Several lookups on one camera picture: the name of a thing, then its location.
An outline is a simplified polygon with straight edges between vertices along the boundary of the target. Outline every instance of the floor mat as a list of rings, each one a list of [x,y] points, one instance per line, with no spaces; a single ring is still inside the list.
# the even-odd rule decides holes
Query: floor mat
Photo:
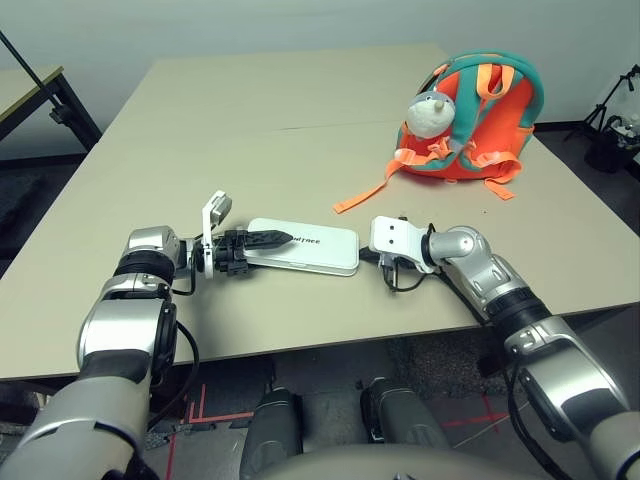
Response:
[[[0,235],[8,233],[20,216],[20,211],[42,185],[40,174],[19,174],[0,177]]]

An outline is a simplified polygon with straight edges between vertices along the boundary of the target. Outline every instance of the beige table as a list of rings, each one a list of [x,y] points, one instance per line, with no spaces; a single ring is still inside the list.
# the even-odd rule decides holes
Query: beige table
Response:
[[[48,93],[64,106],[65,110],[58,109],[58,115],[65,117],[64,125],[71,129],[87,150],[91,150],[102,132],[64,78],[62,70],[60,66],[39,67],[34,69],[34,73],[46,86]],[[22,69],[0,70],[0,140],[48,102],[48,93],[40,90]]]
[[[34,71],[42,83],[48,85],[62,73],[62,67],[40,67]],[[24,70],[0,70],[0,122],[7,119],[38,92],[37,85]]]
[[[365,245],[376,215],[469,224],[554,312],[638,301],[638,238],[537,140],[509,202],[482,182],[397,175],[362,206],[333,213],[381,179],[408,100],[445,57],[413,45],[157,63],[0,281],[11,339],[0,378],[76,371],[80,325],[129,232],[168,224],[197,234],[216,189],[234,200],[224,228],[266,216],[351,228]],[[349,278],[218,275],[175,300],[204,359],[474,325],[437,280],[392,295],[369,264]],[[189,358],[181,340],[177,360]]]

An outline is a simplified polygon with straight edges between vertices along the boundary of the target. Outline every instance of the white plush toy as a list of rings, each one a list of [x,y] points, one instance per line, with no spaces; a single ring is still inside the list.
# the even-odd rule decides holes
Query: white plush toy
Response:
[[[456,107],[448,95],[424,92],[409,105],[407,127],[416,137],[434,138],[449,128],[455,114]]]

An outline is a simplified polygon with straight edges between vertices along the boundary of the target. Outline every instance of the metal bracket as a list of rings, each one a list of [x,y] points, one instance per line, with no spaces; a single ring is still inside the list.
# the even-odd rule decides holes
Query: metal bracket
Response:
[[[205,278],[213,278],[215,262],[215,245],[212,231],[231,210],[231,198],[222,190],[218,190],[202,207],[202,250]]]

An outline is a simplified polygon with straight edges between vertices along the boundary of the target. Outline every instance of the tripod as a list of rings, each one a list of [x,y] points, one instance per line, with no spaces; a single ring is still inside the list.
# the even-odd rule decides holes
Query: tripod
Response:
[[[571,130],[567,134],[567,136],[564,137],[562,141],[566,142],[574,134],[578,133],[579,131],[582,131],[582,132],[586,131],[589,127],[591,127],[591,124],[596,120],[596,118],[598,118],[598,116],[600,117],[600,120],[598,121],[597,131],[598,133],[602,132],[602,124],[604,123],[604,119],[607,113],[607,102],[613,96],[615,91],[618,89],[618,87],[624,80],[627,81],[627,84],[629,86],[629,91],[633,92],[635,88],[633,87],[633,83],[631,82],[631,79],[636,75],[640,75],[640,65],[638,64],[635,64],[631,68],[631,70],[629,70],[625,75],[620,75],[620,78],[618,79],[618,83],[616,83],[615,86],[611,89],[611,91],[607,95],[607,98],[604,99],[604,102],[598,103],[596,105],[596,108],[594,108],[593,111],[589,115],[587,115],[587,118],[585,118],[578,127]]]

